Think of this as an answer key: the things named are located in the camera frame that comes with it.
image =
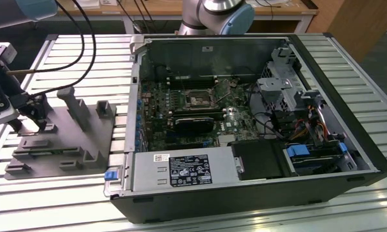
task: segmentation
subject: blue latch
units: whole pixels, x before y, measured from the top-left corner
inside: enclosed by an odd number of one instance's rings
[[[104,180],[105,181],[117,180],[117,171],[107,171],[104,173]]]
[[[310,151],[306,145],[292,145],[287,148],[290,157],[310,155]]]
[[[344,143],[339,143],[338,145],[339,145],[339,147],[342,149],[342,152],[346,153],[348,151],[346,144]]]

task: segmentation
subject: floor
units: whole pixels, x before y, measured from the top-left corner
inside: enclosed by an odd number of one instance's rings
[[[79,22],[79,24],[84,33],[88,34],[89,30],[84,23]],[[96,34],[124,34],[121,22],[97,21],[92,24]],[[161,33],[171,33],[179,28],[179,25],[171,21],[164,22],[157,27],[161,29]],[[0,29],[0,42],[11,42],[19,52],[9,68],[12,70],[29,69],[48,34],[76,33],[71,22],[39,22],[37,29],[33,29],[32,24]],[[360,65],[387,94],[387,34],[380,38]]]

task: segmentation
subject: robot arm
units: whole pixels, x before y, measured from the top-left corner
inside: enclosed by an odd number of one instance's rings
[[[244,0],[184,0],[180,35],[244,34],[255,11]]]
[[[57,13],[55,0],[0,0],[0,28],[39,21]],[[45,95],[29,99],[15,76],[7,74],[8,68],[0,60],[0,124],[9,123],[19,131],[20,114],[28,116],[37,126],[45,127]]]

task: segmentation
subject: motherboard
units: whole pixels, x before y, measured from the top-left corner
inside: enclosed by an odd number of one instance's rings
[[[227,146],[259,138],[247,105],[250,84],[235,77],[177,76],[144,81],[141,98],[149,151]]]

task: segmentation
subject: power supply label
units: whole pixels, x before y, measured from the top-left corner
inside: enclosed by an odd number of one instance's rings
[[[212,184],[208,155],[169,157],[171,186]]]

